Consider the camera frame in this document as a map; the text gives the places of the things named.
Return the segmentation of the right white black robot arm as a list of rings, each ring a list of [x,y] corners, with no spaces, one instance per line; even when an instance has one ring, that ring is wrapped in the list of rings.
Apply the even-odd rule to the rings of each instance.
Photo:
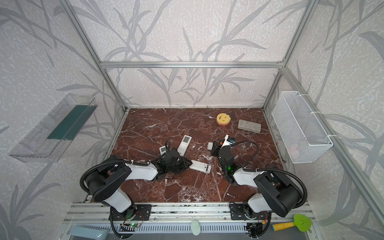
[[[223,177],[230,184],[256,188],[258,193],[243,203],[245,215],[253,219],[256,213],[274,212],[285,217],[292,209],[302,206],[308,198],[304,182],[296,175],[271,166],[270,168],[247,169],[246,162],[239,167],[231,149],[240,144],[252,144],[253,141],[234,142],[233,140],[214,141],[211,155],[218,158]]]

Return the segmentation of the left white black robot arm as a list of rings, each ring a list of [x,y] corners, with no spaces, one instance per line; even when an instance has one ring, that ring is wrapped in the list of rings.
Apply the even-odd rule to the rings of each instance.
[[[167,150],[146,164],[129,162],[114,155],[85,171],[80,178],[80,187],[92,195],[95,202],[107,204],[118,213],[123,213],[134,205],[130,197],[121,190],[125,181],[162,180],[167,174],[182,173],[192,164],[192,161],[181,156],[177,149]]]

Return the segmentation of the yellow smiley sponge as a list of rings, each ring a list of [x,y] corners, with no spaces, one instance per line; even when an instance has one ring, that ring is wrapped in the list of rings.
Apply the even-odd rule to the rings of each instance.
[[[217,124],[219,126],[227,126],[231,121],[231,117],[228,114],[220,113],[217,115]]]

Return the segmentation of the clear plastic box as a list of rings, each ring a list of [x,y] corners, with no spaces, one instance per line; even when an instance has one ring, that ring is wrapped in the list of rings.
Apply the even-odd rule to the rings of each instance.
[[[252,133],[260,133],[262,126],[261,124],[258,124],[258,123],[254,123],[246,120],[239,120],[238,129],[252,132]]]

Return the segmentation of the pale green oval object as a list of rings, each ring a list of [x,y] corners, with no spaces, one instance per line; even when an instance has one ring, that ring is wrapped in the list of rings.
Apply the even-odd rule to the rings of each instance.
[[[201,233],[201,226],[197,220],[191,222],[191,232],[194,236],[198,236]]]

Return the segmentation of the small circuit board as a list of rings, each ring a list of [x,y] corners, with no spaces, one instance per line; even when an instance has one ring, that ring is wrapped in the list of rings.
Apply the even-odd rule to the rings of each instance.
[[[132,231],[134,228],[141,227],[142,223],[123,223],[121,229],[125,231]]]

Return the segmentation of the green yellow toy spatula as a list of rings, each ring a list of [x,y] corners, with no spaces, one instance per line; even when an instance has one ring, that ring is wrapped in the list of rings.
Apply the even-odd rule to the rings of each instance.
[[[288,223],[280,223],[272,225],[273,231],[281,231],[288,228],[296,227],[300,232],[307,232],[312,226],[312,221],[309,217],[301,214],[294,215],[294,221]]]

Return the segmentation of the light blue tray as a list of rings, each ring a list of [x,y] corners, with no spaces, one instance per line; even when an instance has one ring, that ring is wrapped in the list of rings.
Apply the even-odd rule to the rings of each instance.
[[[105,240],[109,234],[107,230],[96,228],[74,226],[70,229],[69,234],[75,237],[82,237],[92,240]]]

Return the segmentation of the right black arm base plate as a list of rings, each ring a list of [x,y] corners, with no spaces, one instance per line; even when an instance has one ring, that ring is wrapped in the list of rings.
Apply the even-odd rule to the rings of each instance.
[[[265,220],[267,214],[264,212],[256,213],[254,212],[248,204],[236,204],[234,202],[229,202],[230,214],[232,220]]]

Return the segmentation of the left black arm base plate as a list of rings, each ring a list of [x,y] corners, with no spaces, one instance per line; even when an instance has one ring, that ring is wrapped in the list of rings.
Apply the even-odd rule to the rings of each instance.
[[[137,204],[130,206],[123,213],[119,213],[116,209],[112,208],[112,214],[109,220],[112,221],[148,221],[151,215],[152,205],[150,204]]]

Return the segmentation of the clear plastic wall shelf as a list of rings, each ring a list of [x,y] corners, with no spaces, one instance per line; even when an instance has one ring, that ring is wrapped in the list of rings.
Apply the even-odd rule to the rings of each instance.
[[[56,163],[98,105],[94,97],[67,94],[9,155],[23,163]]]

